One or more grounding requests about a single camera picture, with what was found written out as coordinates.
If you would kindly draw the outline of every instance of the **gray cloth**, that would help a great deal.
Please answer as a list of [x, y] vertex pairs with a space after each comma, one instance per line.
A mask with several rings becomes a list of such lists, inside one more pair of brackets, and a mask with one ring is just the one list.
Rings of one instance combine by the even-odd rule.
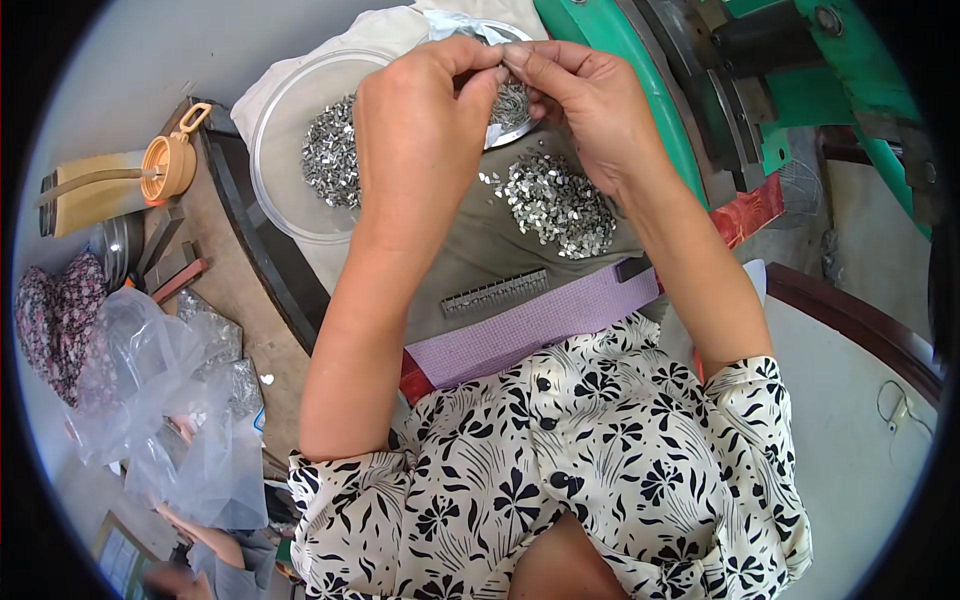
[[227, 530], [243, 552], [247, 568], [224, 563], [202, 541], [193, 548], [193, 570], [203, 571], [216, 600], [260, 600], [267, 597], [276, 562], [276, 547], [259, 531]]
[[[510, 165], [520, 155], [533, 152], [565, 156], [571, 169], [580, 170], [576, 150], [566, 133], [541, 124], [517, 142], [486, 151], [480, 159], [479, 172], [489, 177], [496, 173], [505, 180]], [[472, 288], [546, 269], [549, 289], [552, 290], [628, 256], [643, 256], [643, 248], [630, 223], [613, 201], [610, 204], [616, 218], [616, 230], [610, 249], [601, 256], [570, 260], [557, 256], [556, 243], [542, 245], [534, 231], [520, 233], [507, 199], [497, 198], [493, 188], [479, 178], [473, 179], [443, 248], [410, 304], [404, 344], [479, 323], [540, 295], [532, 294], [505, 301], [496, 307], [445, 318], [440, 302]]]

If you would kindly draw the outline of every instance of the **woman's left hand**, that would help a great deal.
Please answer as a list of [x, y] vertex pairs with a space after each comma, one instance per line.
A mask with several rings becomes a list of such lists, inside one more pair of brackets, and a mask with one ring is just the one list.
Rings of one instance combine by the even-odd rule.
[[[476, 177], [502, 46], [427, 42], [367, 76], [353, 105], [363, 208], [351, 246], [373, 244], [429, 267]], [[454, 78], [478, 71], [460, 90]]]

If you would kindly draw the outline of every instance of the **comb-shaped metal part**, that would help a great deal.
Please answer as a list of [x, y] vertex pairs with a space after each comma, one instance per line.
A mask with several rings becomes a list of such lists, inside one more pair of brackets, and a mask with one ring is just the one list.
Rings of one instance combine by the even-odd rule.
[[451, 296], [440, 302], [444, 317], [449, 319], [474, 313], [484, 308], [499, 306], [509, 301], [545, 292], [550, 288], [545, 269], [500, 279], [488, 285]]

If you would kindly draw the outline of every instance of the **wire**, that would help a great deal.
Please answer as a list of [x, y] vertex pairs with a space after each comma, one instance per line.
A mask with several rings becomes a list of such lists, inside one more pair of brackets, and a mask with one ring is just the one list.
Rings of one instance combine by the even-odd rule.
[[[876, 412], [880, 415], [880, 418], [883, 419], [883, 420], [885, 420], [885, 421], [887, 421], [887, 422], [889, 422], [890, 419], [892, 419], [892, 418], [894, 417], [894, 415], [890, 415], [890, 417], [887, 417], [887, 416], [885, 416], [885, 415], [880, 411], [880, 395], [883, 394], [883, 390], [886, 389], [888, 383], [894, 384], [895, 386], [897, 386], [897, 389], [900, 390], [900, 393], [903, 395], [903, 401], [906, 403], [906, 414], [907, 414], [907, 417], [909, 417], [909, 418], [912, 419], [913, 421], [919, 423], [919, 424], [923, 427], [923, 429], [926, 430], [926, 434], [927, 434], [927, 436], [929, 436], [929, 439], [928, 439], [927, 441], [932, 443], [932, 442], [933, 442], [933, 430], [930, 429], [930, 426], [927, 425], [926, 422], [924, 422], [924, 420], [920, 419], [919, 417], [917, 417], [916, 415], [913, 414], [913, 411], [910, 409], [911, 402], [909, 401], [909, 398], [908, 398], [908, 396], [907, 396], [907, 394], [906, 394], [906, 391], [902, 388], [902, 386], [901, 386], [898, 382], [894, 381], [893, 379], [887, 379], [886, 381], [884, 381], [884, 382], [880, 385], [880, 389], [876, 392]], [[898, 404], [900, 404], [899, 401], [898, 401], [897, 404], [894, 405], [894, 413], [897, 412], [897, 405], [898, 405]]]

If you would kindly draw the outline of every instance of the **black and white blouse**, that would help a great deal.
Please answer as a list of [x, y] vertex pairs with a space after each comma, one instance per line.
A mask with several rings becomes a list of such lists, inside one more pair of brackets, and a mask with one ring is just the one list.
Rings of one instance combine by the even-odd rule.
[[422, 398], [390, 451], [294, 452], [307, 597], [506, 598], [566, 511], [632, 598], [777, 596], [811, 555], [777, 363], [702, 386], [659, 336], [634, 314]]

